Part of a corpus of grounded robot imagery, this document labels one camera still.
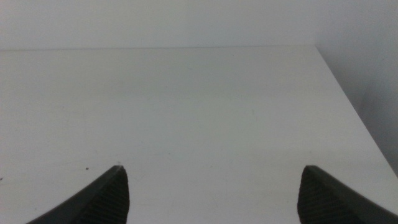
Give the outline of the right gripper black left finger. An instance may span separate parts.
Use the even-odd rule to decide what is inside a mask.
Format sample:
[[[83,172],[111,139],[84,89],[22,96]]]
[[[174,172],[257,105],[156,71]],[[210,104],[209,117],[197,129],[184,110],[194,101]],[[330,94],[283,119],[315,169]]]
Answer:
[[[30,224],[127,223],[129,186],[123,166],[112,166],[84,189]]]

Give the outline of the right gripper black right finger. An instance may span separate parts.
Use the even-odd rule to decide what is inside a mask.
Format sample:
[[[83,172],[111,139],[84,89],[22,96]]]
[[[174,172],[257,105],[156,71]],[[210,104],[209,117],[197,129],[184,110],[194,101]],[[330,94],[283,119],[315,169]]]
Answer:
[[[306,224],[397,224],[397,215],[357,193],[317,166],[305,166],[297,213]]]

